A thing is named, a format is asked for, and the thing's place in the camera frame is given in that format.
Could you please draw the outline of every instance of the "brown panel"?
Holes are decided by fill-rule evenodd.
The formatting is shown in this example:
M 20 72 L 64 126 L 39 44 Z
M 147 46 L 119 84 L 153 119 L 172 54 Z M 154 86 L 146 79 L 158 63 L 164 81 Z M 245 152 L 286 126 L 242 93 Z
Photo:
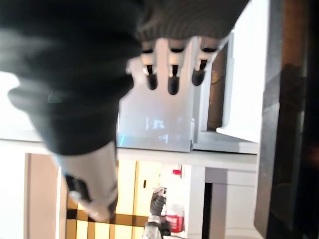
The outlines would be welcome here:
M 57 172 L 49 155 L 31 155 L 28 202 L 31 239 L 55 239 Z
M 95 239 L 95 223 L 88 223 L 88 239 Z
M 77 239 L 76 238 L 76 220 L 67 219 L 66 220 L 66 239 Z
M 207 128 L 211 131 L 222 126 L 227 50 L 228 46 L 225 45 L 212 65 L 207 123 Z
M 110 225 L 110 239 L 115 239 L 115 225 Z
M 77 204 L 71 199 L 70 196 L 67 197 L 67 209 L 77 209 Z

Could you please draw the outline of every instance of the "white cabinet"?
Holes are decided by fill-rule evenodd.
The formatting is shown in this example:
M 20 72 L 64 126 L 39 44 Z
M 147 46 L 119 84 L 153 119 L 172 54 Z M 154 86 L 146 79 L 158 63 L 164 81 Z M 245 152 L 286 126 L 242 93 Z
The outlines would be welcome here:
M 252 171 L 206 169 L 212 183 L 209 239 L 262 239 L 254 227 L 255 179 Z

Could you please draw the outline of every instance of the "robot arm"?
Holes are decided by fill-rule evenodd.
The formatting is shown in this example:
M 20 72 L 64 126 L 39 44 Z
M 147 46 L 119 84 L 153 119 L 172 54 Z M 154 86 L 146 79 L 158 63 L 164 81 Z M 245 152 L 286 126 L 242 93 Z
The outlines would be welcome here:
M 139 56 L 155 89 L 155 41 L 169 42 L 168 92 L 178 93 L 187 42 L 202 36 L 193 75 L 200 85 L 248 0 L 1 0 L 0 71 L 65 174 L 70 195 L 100 221 L 117 202 L 116 122 Z

